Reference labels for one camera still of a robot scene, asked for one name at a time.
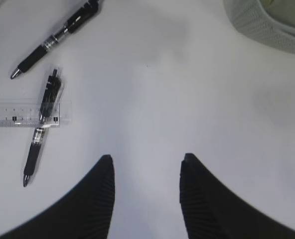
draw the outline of black pen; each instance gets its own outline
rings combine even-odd
[[[88,0],[55,34],[51,35],[39,45],[26,59],[24,59],[14,70],[11,79],[14,79],[27,72],[34,64],[44,57],[53,47],[60,44],[69,34],[74,33],[86,21],[92,18],[99,11],[99,0]]]
[[[40,127],[36,128],[33,133],[32,142],[28,154],[28,159],[23,172],[23,186],[26,187],[33,175],[37,159],[40,153],[44,136],[48,130],[45,127],[45,122],[52,114],[54,103],[56,102],[59,90],[61,88],[61,81],[58,78],[58,71],[54,70],[52,76],[49,76],[47,87],[43,95],[43,100],[39,112]]]

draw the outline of pen tip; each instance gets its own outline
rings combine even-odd
[[[21,74],[22,74],[22,71],[17,68],[14,70],[14,72],[10,76],[10,79],[13,80],[14,78],[17,78],[18,76],[20,76]]]
[[[23,176],[23,187],[24,188],[28,185],[29,179],[30,179],[30,176],[28,176],[28,175]]]

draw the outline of clear plastic ruler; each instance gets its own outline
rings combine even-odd
[[[52,115],[40,125],[40,104],[0,103],[0,127],[59,127],[60,105],[54,104]]]

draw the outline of white surface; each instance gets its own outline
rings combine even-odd
[[[116,169],[111,239],[187,238],[178,187],[186,152],[295,229],[295,56],[239,35],[220,0],[106,0],[95,20],[11,81],[77,5],[0,8],[0,99],[36,99],[58,65],[73,113],[51,130],[25,189],[33,130],[0,128],[0,234],[57,201],[107,153]]]

